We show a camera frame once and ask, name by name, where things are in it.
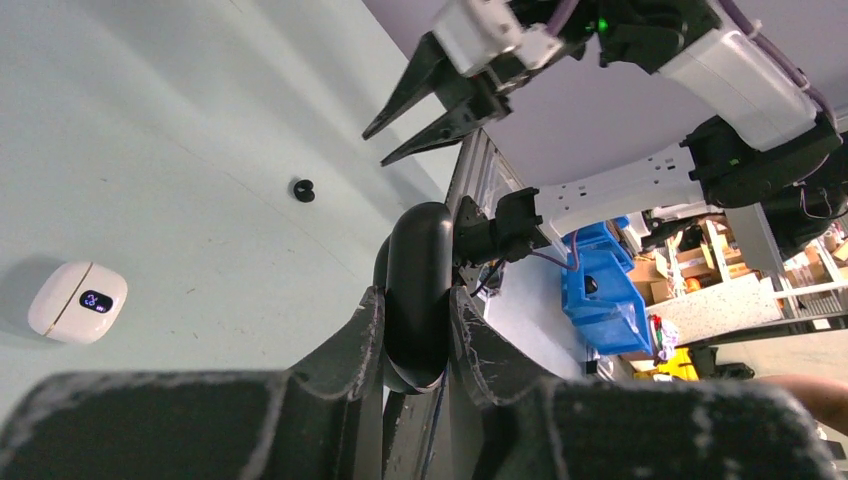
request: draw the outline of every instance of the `wire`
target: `wire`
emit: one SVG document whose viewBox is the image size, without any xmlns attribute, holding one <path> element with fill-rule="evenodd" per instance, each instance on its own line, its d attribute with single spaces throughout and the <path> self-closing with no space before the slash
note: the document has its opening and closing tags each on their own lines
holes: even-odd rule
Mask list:
<svg viewBox="0 0 848 480">
<path fill-rule="evenodd" d="M 818 215 L 813 215 L 809 211 L 807 211 L 807 190 L 804 187 L 801 187 L 801 210 L 804 211 L 804 215 L 809 218 L 818 218 L 818 219 L 827 219 L 831 215 L 833 215 L 833 207 L 830 206 L 830 202 L 827 201 L 827 190 L 821 189 L 822 197 L 824 197 L 824 203 L 827 205 L 827 215 L 821 217 Z"/>
<path fill-rule="evenodd" d="M 564 268 L 570 272 L 576 272 L 580 269 L 580 256 L 577 255 L 577 232 L 571 234 L 571 257 L 574 259 L 574 265 L 568 265 L 565 262 L 557 260 L 556 258 L 545 255 L 544 253 L 539 252 L 530 252 L 530 255 L 534 257 L 543 258 L 553 264 L 558 265 L 560 268 Z"/>
<path fill-rule="evenodd" d="M 801 188 L 800 206 L 801 206 L 801 210 L 804 212 L 804 215 L 806 215 L 807 218 L 813 218 L 813 219 L 817 219 L 817 220 L 838 220 L 838 219 L 844 217 L 845 215 L 848 215 L 848 207 L 845 208 L 845 211 L 843 211 L 841 213 L 834 214 L 833 213 L 833 206 L 827 200 L 827 189 L 822 188 L 821 192 L 822 192 L 822 196 L 824 197 L 825 203 L 827 203 L 827 210 L 828 210 L 827 216 L 824 216 L 824 217 L 819 216 L 819 215 L 813 215 L 813 214 L 811 214 L 810 212 L 807 211 L 807 194 L 804 191 L 804 188 L 803 187 Z"/>
<path fill-rule="evenodd" d="M 837 136 L 839 137 L 839 142 L 840 142 L 840 145 L 841 145 L 841 144 L 842 144 L 842 136 L 841 136 L 841 135 L 837 135 Z M 822 168 L 822 167 L 824 166 L 824 164 L 825 164 L 825 163 L 827 163 L 827 161 L 828 161 L 829 159 L 830 159 L 830 154 L 828 153 L 827 155 L 825 155 L 825 156 L 824 156 L 824 158 L 822 159 L 822 162 L 819 164 L 819 166 L 818 166 L 818 167 L 816 167 L 815 169 L 813 169 L 813 171 L 812 171 L 812 172 L 810 172 L 810 173 L 808 173 L 808 174 L 804 175 L 804 177 L 803 177 L 803 178 L 801 178 L 800 180 L 796 181 L 794 184 L 795 184 L 795 185 L 798 185 L 798 184 L 802 184 L 802 183 L 804 183 L 804 180 L 806 180 L 806 179 L 810 178 L 811 176 L 813 176 L 813 174 L 814 174 L 814 173 L 818 172 L 818 171 L 819 171 L 819 169 L 820 169 L 820 168 Z"/>
<path fill-rule="evenodd" d="M 436 398 L 436 407 L 433 409 L 433 422 L 430 424 L 430 434 L 427 438 L 427 450 L 424 454 L 424 463 L 421 465 L 421 478 L 427 478 L 427 470 L 430 469 L 430 461 L 433 459 L 433 445 L 436 443 L 436 426 L 439 424 L 439 415 L 442 413 L 442 399 L 445 397 L 445 384 L 448 380 L 450 366 L 445 367 L 442 373 L 442 382 L 439 386 L 439 396 Z"/>
<path fill-rule="evenodd" d="M 501 258 L 497 261 L 497 263 L 495 263 L 495 266 L 493 266 L 492 269 L 489 270 L 489 273 L 486 274 L 486 277 L 483 278 L 483 280 L 480 280 L 480 285 L 478 285 L 477 288 L 475 288 L 474 291 L 471 292 L 472 297 L 476 297 L 477 294 L 480 293 L 481 290 L 483 290 L 483 287 L 486 286 L 486 283 L 488 283 L 489 280 L 492 279 L 492 277 L 498 272 L 498 270 L 500 270 L 501 266 L 503 266 L 504 263 L 506 263 L 506 257 Z"/>
<path fill-rule="evenodd" d="M 761 25 L 755 25 L 752 23 L 748 17 L 742 13 L 742 10 L 739 9 L 739 6 L 736 5 L 736 2 L 733 0 L 718 0 L 718 2 L 724 9 L 725 13 L 727 13 L 730 19 L 733 20 L 733 23 L 739 27 L 739 30 L 750 38 L 754 44 L 760 47 L 766 55 L 771 57 L 774 63 L 776 63 L 786 73 L 792 82 L 806 93 L 813 102 L 818 104 L 819 108 L 821 108 L 822 112 L 824 112 L 825 116 L 827 116 L 827 119 L 830 120 L 830 123 L 836 127 L 836 114 L 833 107 L 830 103 L 828 103 L 827 99 L 821 94 L 821 92 L 810 85 L 810 81 L 807 79 L 804 72 L 795 66 L 795 64 L 792 63 L 792 60 L 790 60 L 785 53 L 777 48 L 777 46 L 773 44 L 768 37 L 760 33 Z"/>
<path fill-rule="evenodd" d="M 555 37 L 559 34 L 560 30 L 565 28 L 565 24 L 568 23 L 568 19 L 571 18 L 574 9 L 577 8 L 578 2 L 579 0 L 560 0 L 545 27 L 549 35 Z"/>
<path fill-rule="evenodd" d="M 545 255 L 544 253 L 530 252 L 530 255 L 532 255 L 534 257 L 543 258 L 543 259 L 545 259 L 549 262 L 553 262 L 556 265 L 558 265 L 559 267 L 564 268 L 566 270 L 569 270 L 571 272 L 576 272 L 577 270 L 580 269 L 580 255 L 577 254 L 577 232 L 578 231 L 579 230 L 575 230 L 574 232 L 571 233 L 571 257 L 574 259 L 574 265 L 568 265 L 564 262 L 557 260 L 554 257 L 551 257 L 550 255 Z M 495 263 L 495 265 L 492 267 L 492 269 L 489 270 L 489 273 L 486 274 L 486 277 L 483 278 L 483 280 L 480 281 L 480 285 L 478 285 L 477 288 L 475 288 L 474 291 L 471 292 L 472 297 L 476 297 L 477 294 L 480 293 L 481 290 L 483 290 L 483 288 L 486 286 L 486 284 L 489 282 L 489 280 L 491 280 L 491 278 L 495 275 L 495 273 L 497 273 L 497 271 L 503 266 L 503 264 L 505 262 L 506 262 L 506 257 L 501 258 L 500 260 L 497 261 L 497 263 Z"/>
</svg>

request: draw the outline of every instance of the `purple cable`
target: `purple cable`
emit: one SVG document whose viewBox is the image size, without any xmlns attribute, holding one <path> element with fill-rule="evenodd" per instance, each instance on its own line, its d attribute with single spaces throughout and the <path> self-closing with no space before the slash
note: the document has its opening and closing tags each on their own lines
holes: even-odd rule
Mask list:
<svg viewBox="0 0 848 480">
<path fill-rule="evenodd" d="M 557 5 L 557 8 L 551 15 L 551 19 L 548 20 L 548 25 L 545 27 L 545 31 L 547 31 L 549 35 L 554 37 L 557 36 L 559 31 L 565 27 L 568 19 L 571 18 L 571 14 L 574 13 L 574 9 L 577 8 L 577 3 L 579 1 L 580 0 L 560 0 L 559 5 Z"/>
<path fill-rule="evenodd" d="M 577 232 L 571 234 L 571 256 L 574 258 L 574 265 L 568 265 L 565 262 L 557 260 L 556 258 L 550 255 L 545 255 L 544 253 L 530 252 L 530 255 L 534 257 L 544 258 L 545 260 L 554 263 L 560 268 L 564 268 L 570 272 L 576 272 L 580 269 L 580 257 L 577 254 Z"/>
<path fill-rule="evenodd" d="M 739 30 L 750 37 L 756 30 L 754 24 L 748 20 L 748 17 L 742 13 L 742 10 L 739 9 L 739 6 L 736 5 L 736 2 L 733 0 L 718 0 L 718 3 L 721 5 L 721 8 L 727 13 L 727 16 L 733 20 L 733 23 L 739 27 Z M 789 76 L 793 83 L 800 88 L 806 87 L 806 94 L 813 100 L 816 104 L 818 104 L 819 108 L 824 112 L 827 119 L 830 120 L 830 123 L 836 127 L 836 113 L 833 111 L 833 107 L 830 106 L 827 99 L 822 95 L 820 91 L 809 86 L 809 80 L 807 77 L 801 72 L 801 70 L 792 63 L 792 60 L 786 56 L 782 51 L 780 51 L 777 46 L 771 42 L 765 35 L 762 33 L 758 33 L 754 36 L 752 41 L 760 47 L 762 51 L 766 53 L 772 60 Z"/>
</svg>

